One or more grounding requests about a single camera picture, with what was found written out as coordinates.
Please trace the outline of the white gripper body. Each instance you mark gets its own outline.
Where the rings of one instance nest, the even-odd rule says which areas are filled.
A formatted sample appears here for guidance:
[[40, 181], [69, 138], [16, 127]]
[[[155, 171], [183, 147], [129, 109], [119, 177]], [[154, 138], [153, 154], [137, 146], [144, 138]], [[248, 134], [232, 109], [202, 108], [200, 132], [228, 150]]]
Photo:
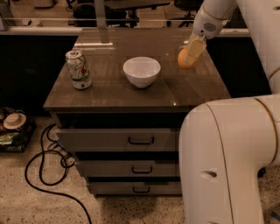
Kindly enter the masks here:
[[213, 39], [221, 32], [230, 15], [230, 8], [202, 5], [193, 22], [193, 33], [206, 39]]

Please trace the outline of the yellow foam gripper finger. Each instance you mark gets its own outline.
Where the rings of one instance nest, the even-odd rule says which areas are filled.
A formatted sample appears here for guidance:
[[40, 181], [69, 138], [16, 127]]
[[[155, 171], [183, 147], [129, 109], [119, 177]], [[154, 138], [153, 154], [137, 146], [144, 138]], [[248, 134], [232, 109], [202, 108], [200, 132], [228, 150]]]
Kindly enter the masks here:
[[192, 34], [187, 43], [187, 53], [184, 58], [184, 64], [188, 67], [192, 66], [195, 61], [200, 57], [207, 47], [206, 36]]

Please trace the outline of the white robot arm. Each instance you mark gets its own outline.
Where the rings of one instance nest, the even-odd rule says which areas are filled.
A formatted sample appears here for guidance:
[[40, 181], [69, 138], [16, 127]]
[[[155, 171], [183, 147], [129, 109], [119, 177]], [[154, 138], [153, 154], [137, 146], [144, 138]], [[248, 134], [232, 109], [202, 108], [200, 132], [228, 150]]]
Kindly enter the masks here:
[[257, 173], [279, 163], [279, 0], [205, 0], [178, 63], [193, 67], [235, 9], [271, 93], [206, 102], [186, 116], [178, 145], [185, 224], [264, 224]]

